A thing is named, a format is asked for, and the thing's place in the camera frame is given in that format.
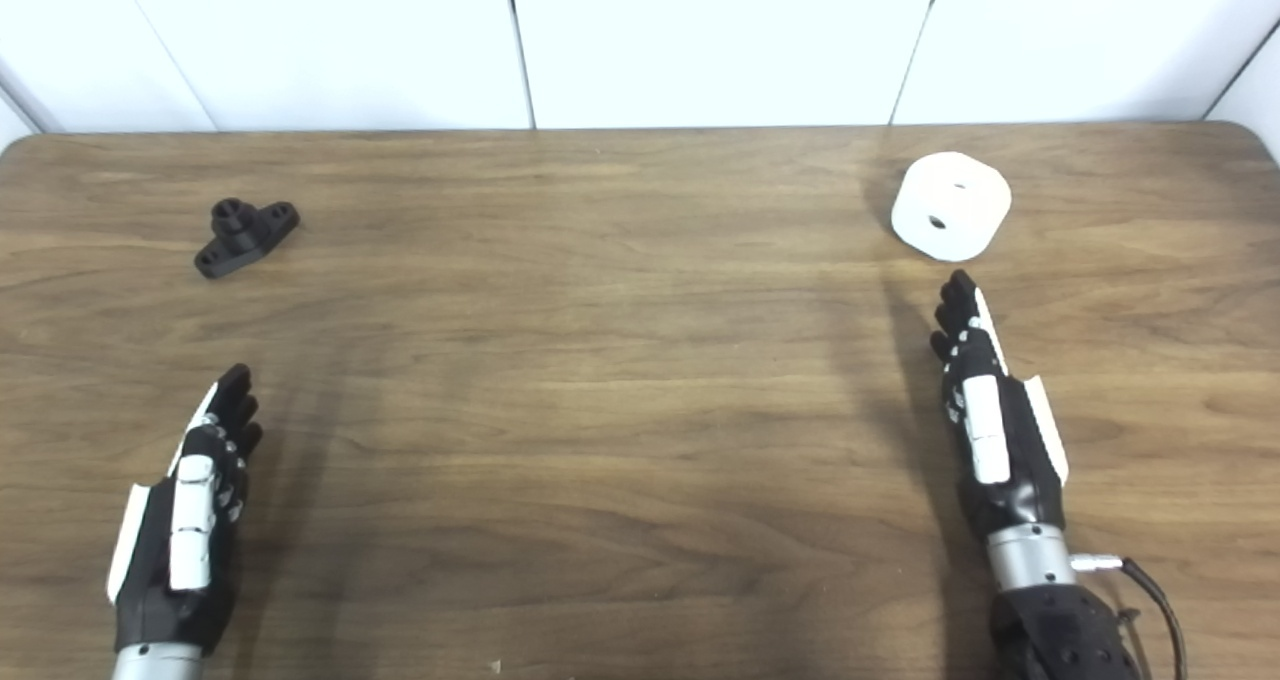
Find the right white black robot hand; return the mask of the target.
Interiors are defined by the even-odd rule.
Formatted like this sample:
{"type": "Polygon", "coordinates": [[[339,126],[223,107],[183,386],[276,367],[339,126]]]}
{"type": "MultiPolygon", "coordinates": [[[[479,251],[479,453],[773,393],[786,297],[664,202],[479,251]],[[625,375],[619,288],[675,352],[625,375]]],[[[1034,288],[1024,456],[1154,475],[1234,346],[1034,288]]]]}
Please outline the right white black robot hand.
{"type": "Polygon", "coordinates": [[[972,534],[984,540],[1029,524],[1066,528],[1068,464],[1038,378],[1006,365],[978,284],[963,269],[940,288],[931,348],[960,460],[957,498],[972,534]]]}

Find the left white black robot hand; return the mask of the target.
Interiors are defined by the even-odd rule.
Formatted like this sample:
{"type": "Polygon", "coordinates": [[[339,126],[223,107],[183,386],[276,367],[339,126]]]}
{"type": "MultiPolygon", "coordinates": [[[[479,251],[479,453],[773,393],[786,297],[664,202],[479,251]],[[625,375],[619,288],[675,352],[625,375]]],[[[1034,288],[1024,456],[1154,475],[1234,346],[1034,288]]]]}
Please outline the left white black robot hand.
{"type": "Polygon", "coordinates": [[[118,653],[183,645],[207,657],[220,643],[238,599],[257,411],[251,369],[232,365],[193,412],[164,476],[131,488],[106,583],[118,653]]]}

